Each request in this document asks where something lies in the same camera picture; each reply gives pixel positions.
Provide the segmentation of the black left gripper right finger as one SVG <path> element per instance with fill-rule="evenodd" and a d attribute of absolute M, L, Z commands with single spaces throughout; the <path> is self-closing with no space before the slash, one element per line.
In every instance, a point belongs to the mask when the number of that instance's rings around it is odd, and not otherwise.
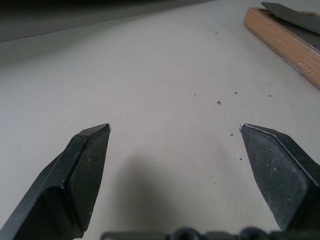
<path fill-rule="evenodd" d="M 255 182 L 282 231 L 320 231 L 320 165 L 289 135 L 243 123 Z"/>

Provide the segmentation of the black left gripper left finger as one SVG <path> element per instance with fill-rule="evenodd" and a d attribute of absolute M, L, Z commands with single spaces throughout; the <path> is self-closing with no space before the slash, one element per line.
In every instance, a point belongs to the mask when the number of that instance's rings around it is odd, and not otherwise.
<path fill-rule="evenodd" d="M 0 240 L 75 240 L 87 231 L 100 190 L 111 126 L 82 130 L 37 176 Z"/>

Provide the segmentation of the wooden tray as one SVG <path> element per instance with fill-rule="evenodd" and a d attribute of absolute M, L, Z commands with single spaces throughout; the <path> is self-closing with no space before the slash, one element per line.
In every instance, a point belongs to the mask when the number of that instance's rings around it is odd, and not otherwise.
<path fill-rule="evenodd" d="M 266 8 L 249 7 L 244 26 L 320 91 L 320 49 L 267 12 Z"/>

